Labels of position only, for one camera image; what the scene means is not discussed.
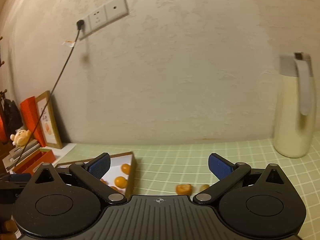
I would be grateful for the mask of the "person hand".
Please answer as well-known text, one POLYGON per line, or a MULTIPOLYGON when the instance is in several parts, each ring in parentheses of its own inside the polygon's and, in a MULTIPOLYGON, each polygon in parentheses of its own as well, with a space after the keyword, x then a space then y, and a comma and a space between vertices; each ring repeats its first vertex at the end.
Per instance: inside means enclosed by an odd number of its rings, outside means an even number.
POLYGON ((1 240, 16 240, 15 235, 18 230, 13 220, 7 220, 2 224, 1 240))

